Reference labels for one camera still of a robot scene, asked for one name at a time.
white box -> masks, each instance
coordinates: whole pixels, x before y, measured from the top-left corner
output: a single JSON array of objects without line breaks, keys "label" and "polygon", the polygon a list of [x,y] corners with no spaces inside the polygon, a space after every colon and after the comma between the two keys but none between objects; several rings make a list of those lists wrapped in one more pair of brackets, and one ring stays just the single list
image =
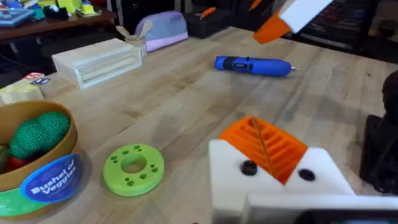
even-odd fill
[{"label": "white box", "polygon": [[111,39],[52,56],[57,72],[86,88],[142,65],[139,48]]}]

toy broccoli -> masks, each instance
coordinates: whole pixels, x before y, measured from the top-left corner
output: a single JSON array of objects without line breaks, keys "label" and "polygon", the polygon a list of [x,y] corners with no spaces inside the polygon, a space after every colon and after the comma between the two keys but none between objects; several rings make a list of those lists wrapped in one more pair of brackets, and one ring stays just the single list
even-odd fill
[{"label": "toy broccoli", "polygon": [[10,142],[10,155],[30,159],[38,152],[48,152],[63,139],[69,125],[67,116],[54,111],[23,122]]}]

blue label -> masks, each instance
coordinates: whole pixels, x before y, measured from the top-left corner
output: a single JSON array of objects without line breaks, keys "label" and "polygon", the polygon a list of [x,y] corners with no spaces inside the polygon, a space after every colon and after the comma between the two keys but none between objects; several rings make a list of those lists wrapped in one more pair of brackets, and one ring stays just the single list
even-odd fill
[{"label": "blue label", "polygon": [[38,78],[36,80],[34,80],[33,82],[31,82],[30,84],[33,85],[44,85],[46,83],[48,83],[51,79],[49,78]]},{"label": "blue label", "polygon": [[77,191],[82,176],[80,156],[70,154],[33,172],[23,181],[21,193],[36,202],[60,202]]}]

cordless screwdriver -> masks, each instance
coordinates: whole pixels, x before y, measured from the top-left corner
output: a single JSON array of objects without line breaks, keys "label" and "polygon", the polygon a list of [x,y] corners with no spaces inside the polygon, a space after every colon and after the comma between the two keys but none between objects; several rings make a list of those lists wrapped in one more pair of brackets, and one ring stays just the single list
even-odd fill
[{"label": "cordless screwdriver", "polygon": [[292,70],[298,70],[288,62],[279,59],[217,56],[214,67],[218,70],[234,70],[270,77],[285,77]]}]

desk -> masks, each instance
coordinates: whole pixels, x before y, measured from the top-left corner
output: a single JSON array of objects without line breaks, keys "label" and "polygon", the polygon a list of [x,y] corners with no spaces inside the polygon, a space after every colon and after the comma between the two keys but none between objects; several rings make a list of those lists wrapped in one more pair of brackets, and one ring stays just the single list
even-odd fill
[{"label": "desk", "polygon": [[[284,39],[259,45],[251,36],[230,28],[190,38],[84,90],[52,75],[45,94],[71,109],[92,169],[77,197],[35,223],[210,223],[208,141],[248,114],[324,147],[357,194],[375,194],[358,177],[359,144],[366,116],[384,112],[382,83],[398,65]],[[218,71],[216,55],[282,58],[300,70],[288,78]],[[165,176],[148,194],[118,197],[104,185],[103,163],[132,142],[162,152]]]},{"label": "desk", "polygon": [[45,31],[63,29],[67,27],[75,27],[83,24],[109,21],[117,17],[115,13],[110,12],[99,6],[96,6],[95,10],[101,10],[102,14],[92,17],[81,17],[74,14],[69,17],[68,20],[44,19],[37,22],[24,22],[15,28],[2,27],[0,28],[0,40],[20,37],[24,35],[38,34]]}]

